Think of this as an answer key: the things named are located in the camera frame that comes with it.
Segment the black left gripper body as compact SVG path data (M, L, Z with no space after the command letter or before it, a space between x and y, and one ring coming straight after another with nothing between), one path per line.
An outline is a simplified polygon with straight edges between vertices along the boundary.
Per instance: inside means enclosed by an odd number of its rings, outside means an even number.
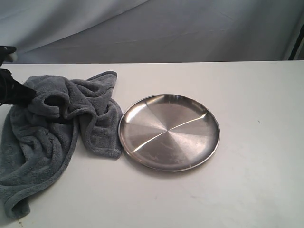
M11 90L13 87L13 77L9 70L0 70L0 105L12 105Z

